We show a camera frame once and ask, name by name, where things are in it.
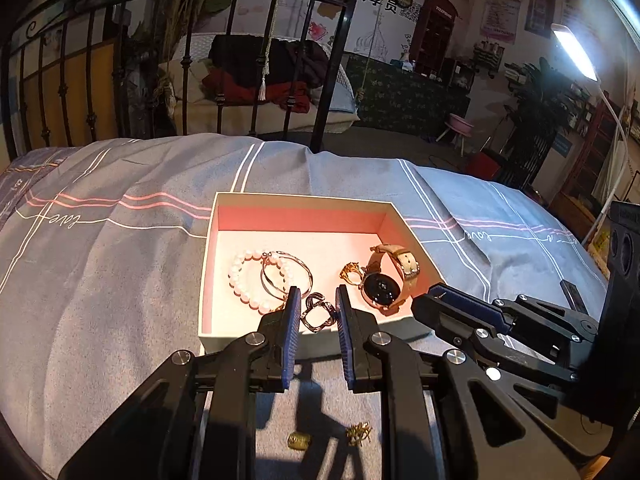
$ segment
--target black speaker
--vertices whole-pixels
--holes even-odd
[[[578,396],[583,413],[620,435],[640,408],[640,206],[614,202],[609,219],[609,287]]]

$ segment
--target gold bead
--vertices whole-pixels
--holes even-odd
[[[294,431],[289,434],[287,446],[296,451],[306,451],[311,445],[311,435]]]

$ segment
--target pink box lining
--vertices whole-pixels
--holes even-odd
[[[377,233],[385,213],[301,208],[218,208],[221,231],[297,231],[317,233]]]
[[[201,333],[212,333],[212,323],[216,324],[216,333],[224,327],[224,331],[228,329],[229,336],[250,332],[258,327],[260,314],[241,303],[228,284],[228,268],[238,252],[245,249],[277,249],[294,254],[312,269],[313,290],[321,292],[334,303],[335,288],[344,283],[339,273],[346,263],[359,262],[365,265],[370,257],[369,248],[379,243],[404,246],[415,243],[415,240],[406,239],[401,229],[403,226],[401,219],[395,218],[395,215],[380,212],[218,206],[212,217],[208,264],[203,276]],[[310,236],[310,233],[318,233],[318,236]],[[259,263],[247,262],[244,267],[248,271],[247,277],[253,280],[248,284],[249,288],[257,289],[260,298],[268,298],[258,288]],[[296,284],[304,286],[305,271],[295,264],[292,264],[292,268]],[[273,270],[270,276],[276,278],[278,273]],[[382,260],[382,272],[401,285],[398,272],[387,257]],[[422,294],[431,285],[433,276],[428,272],[421,273],[412,294]],[[383,316],[364,301],[355,286],[348,285],[348,290],[352,306],[371,312],[379,323],[411,315],[411,299],[397,314]]]

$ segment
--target green tablecloth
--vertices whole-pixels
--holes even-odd
[[[345,71],[353,91],[362,85],[367,58],[350,54]],[[449,114],[464,117],[469,97],[423,75],[371,59],[358,106],[356,126],[391,130],[419,137],[437,137]]]

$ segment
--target lamp light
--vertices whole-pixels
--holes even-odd
[[[591,235],[593,235],[593,233],[596,231],[596,229],[600,225],[600,222],[602,222],[603,218],[607,214],[607,211],[611,206],[611,202],[613,202],[614,194],[618,189],[618,186],[620,185],[620,181],[622,180],[622,175],[625,173],[626,164],[628,163],[628,160],[629,160],[629,148],[628,148],[628,145],[626,144],[627,137],[626,137],[625,129],[622,127],[622,124],[620,123],[620,118],[613,111],[613,108],[611,107],[611,103],[609,103],[609,99],[607,99],[607,96],[602,91],[602,86],[600,86],[600,80],[598,79],[596,71],[593,67],[593,63],[591,63],[591,60],[589,59],[589,56],[583,49],[582,45],[580,44],[578,39],[574,36],[574,34],[571,32],[571,29],[569,29],[569,27],[565,27],[564,25],[559,25],[557,23],[552,23],[551,30],[556,35],[556,38],[558,38],[558,41],[560,42],[564,50],[567,52],[571,60],[578,67],[578,70],[580,70],[580,72],[582,72],[582,74],[587,79],[595,81],[598,84],[598,90],[600,91],[600,96],[602,97],[604,104],[607,105],[609,112],[611,113],[613,118],[616,120],[617,128],[616,128],[616,133],[613,139],[614,149],[615,149],[616,143],[618,142],[618,132],[620,132],[620,135],[622,136],[622,140],[624,140],[624,143],[625,143],[625,160],[622,164],[622,169],[618,174],[616,183],[613,185],[613,188],[611,189],[609,196],[607,197],[607,201],[605,202],[602,208],[602,211],[598,215],[598,218],[596,218],[596,221],[594,222],[594,224],[591,226],[591,229],[589,229],[589,233],[584,237],[584,240],[582,240],[582,245],[586,247],[587,244],[589,243],[589,239],[591,238]]]
[[[553,23],[551,25],[551,30],[556,35],[556,38],[558,38],[558,41],[571,60],[578,67],[578,70],[582,72],[582,75],[592,81],[598,81],[598,76],[596,75],[596,71],[589,59],[589,56],[587,56],[587,53],[584,51],[582,45],[571,32],[569,27]]]

